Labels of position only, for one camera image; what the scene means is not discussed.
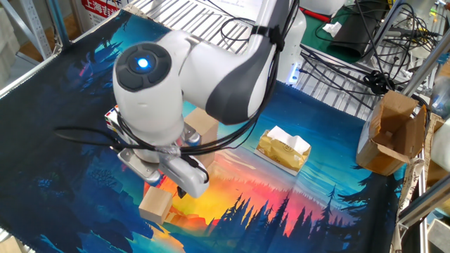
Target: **cardboard box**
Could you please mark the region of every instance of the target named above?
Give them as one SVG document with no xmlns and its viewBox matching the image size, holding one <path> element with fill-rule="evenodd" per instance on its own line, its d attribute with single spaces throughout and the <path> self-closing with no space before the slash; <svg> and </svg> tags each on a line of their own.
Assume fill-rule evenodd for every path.
<svg viewBox="0 0 450 253">
<path fill-rule="evenodd" d="M 364 124 L 358 144 L 356 163 L 388 176 L 423 148 L 425 106 L 416 117 L 411 114 L 418 102 L 394 91 L 387 92 Z"/>
<path fill-rule="evenodd" d="M 436 182 L 444 178 L 448 172 L 431 160 L 431 145 L 433 136 L 445 123 L 440 116 L 432 113 L 428 125 L 427 137 L 425 138 L 425 180 L 427 187 L 433 186 Z M 450 200 L 447 200 L 439 207 L 447 215 L 450 215 Z"/>
</svg>

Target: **sunset landscape mat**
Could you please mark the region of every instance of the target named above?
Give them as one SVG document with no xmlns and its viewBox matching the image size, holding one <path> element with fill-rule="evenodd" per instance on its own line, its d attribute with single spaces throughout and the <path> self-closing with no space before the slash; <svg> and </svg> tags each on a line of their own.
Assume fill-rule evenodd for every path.
<svg viewBox="0 0 450 253">
<path fill-rule="evenodd" d="M 180 199 L 166 177 L 155 184 L 173 193 L 162 226 L 139 216 L 144 182 L 111 149 L 53 135 L 62 125 L 107 130 L 116 57 L 168 31 L 120 11 L 0 99 L 0 226 L 37 252 L 389 252 L 404 172 L 358 167 L 364 122 L 285 84 L 249 139 L 216 153 L 200 198 Z M 192 110 L 186 103 L 184 117 Z M 311 144 L 296 177 L 253 154 L 276 125 Z M 220 125 L 218 137 L 238 127 Z"/>
</svg>

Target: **wooden block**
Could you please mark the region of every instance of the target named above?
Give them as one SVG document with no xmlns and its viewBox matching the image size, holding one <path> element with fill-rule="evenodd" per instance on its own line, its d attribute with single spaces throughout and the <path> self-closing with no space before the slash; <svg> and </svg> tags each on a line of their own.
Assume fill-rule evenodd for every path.
<svg viewBox="0 0 450 253">
<path fill-rule="evenodd" d="M 22 243 L 16 240 L 13 236 L 3 242 L 0 242 L 1 253 L 22 253 L 22 250 L 20 249 L 21 247 L 23 247 Z"/>
<path fill-rule="evenodd" d="M 184 121 L 202 136 L 201 144 L 217 140 L 219 122 L 209 116 L 204 110 L 196 108 L 184 119 Z M 195 158 L 201 161 L 203 165 L 205 165 L 205 168 L 208 168 L 214 161 L 214 153 L 197 155 Z"/>
<path fill-rule="evenodd" d="M 141 218 L 162 225 L 172 206 L 172 194 L 156 187 L 150 187 L 139 205 Z"/>
</svg>

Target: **blue indicator light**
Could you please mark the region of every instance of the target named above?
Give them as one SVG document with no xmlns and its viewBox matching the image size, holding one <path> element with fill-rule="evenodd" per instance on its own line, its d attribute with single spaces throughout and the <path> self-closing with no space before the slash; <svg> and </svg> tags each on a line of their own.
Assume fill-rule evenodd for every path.
<svg viewBox="0 0 450 253">
<path fill-rule="evenodd" d="M 145 59 L 145 58 L 140 58 L 138 60 L 138 65 L 139 65 L 139 67 L 141 67 L 143 69 L 145 69 L 147 67 L 150 67 L 150 64 L 149 64 L 148 60 Z"/>
</svg>

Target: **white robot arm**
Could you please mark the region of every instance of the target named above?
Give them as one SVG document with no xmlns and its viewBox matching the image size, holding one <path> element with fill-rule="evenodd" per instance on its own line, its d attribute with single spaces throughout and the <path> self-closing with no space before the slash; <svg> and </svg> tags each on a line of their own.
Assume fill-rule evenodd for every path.
<svg viewBox="0 0 450 253">
<path fill-rule="evenodd" d="M 269 70 L 291 8 L 286 0 L 264 0 L 247 51 L 237 56 L 183 31 L 155 43 L 128 48 L 116 61 L 113 88 L 130 144 L 173 144 L 184 131 L 183 101 L 224 124 L 251 118 L 263 102 Z M 193 197 L 208 187 L 204 167 L 192 157 L 135 149 Z"/>
</svg>

